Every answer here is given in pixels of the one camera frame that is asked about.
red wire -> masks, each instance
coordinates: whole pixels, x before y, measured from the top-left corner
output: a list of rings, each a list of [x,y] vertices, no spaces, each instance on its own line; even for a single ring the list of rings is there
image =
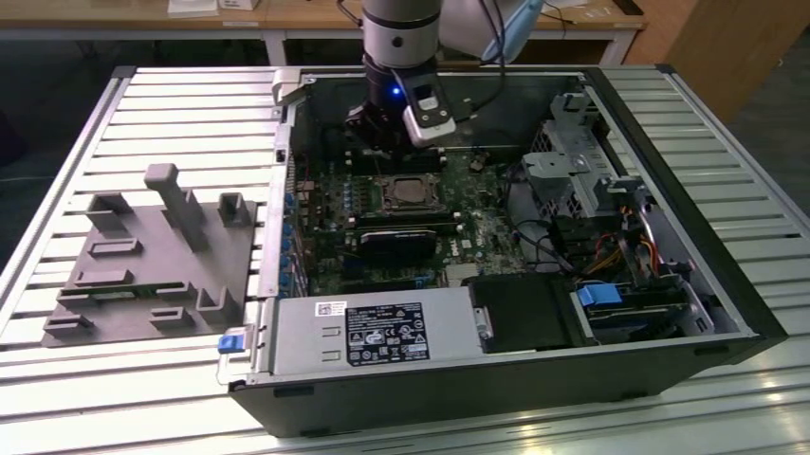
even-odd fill
[[[614,234],[605,234],[600,240],[597,241],[597,254],[594,255],[594,259],[597,260],[600,258],[600,248],[602,248],[602,241],[608,238],[608,237],[613,237]]]
[[[658,246],[653,242],[650,242],[650,245],[653,247],[653,271],[658,275]]]

sticker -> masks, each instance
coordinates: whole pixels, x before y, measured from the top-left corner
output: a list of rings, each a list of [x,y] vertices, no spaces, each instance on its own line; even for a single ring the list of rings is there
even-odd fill
[[[362,367],[430,359],[422,303],[363,306],[345,308],[345,311],[350,365]]]
[[[315,316],[343,316],[346,301],[319,301],[315,303]]]
[[[258,27],[258,22],[223,22],[223,27]]]

metal table surface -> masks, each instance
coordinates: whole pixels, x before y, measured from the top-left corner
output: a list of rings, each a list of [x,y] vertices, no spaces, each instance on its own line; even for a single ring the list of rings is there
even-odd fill
[[[38,347],[90,230],[83,212],[95,192],[123,191],[131,204],[157,204],[142,171],[169,160],[201,201],[242,191],[266,202],[277,178],[273,75],[262,67],[142,68],[113,79],[0,277],[2,453],[680,454],[810,447],[810,224],[680,77],[652,67],[606,75],[792,335],[745,363],[622,403],[279,440],[218,383],[218,337]],[[633,172],[618,141],[614,147]],[[249,297],[257,289],[253,275]]]

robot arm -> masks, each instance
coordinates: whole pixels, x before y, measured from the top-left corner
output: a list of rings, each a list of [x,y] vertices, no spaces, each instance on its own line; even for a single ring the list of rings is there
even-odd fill
[[[347,126],[374,149],[405,155],[455,131],[454,111],[437,76],[439,37],[447,46],[488,62],[509,61],[524,48],[542,4],[542,0],[445,4],[442,0],[363,0],[369,97],[350,113]],[[501,21],[493,22],[496,12],[504,30],[496,25]]]

power supply label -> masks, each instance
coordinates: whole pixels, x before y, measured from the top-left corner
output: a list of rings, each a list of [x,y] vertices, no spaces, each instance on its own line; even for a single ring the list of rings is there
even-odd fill
[[[354,367],[429,360],[422,303],[347,308],[346,344]]]

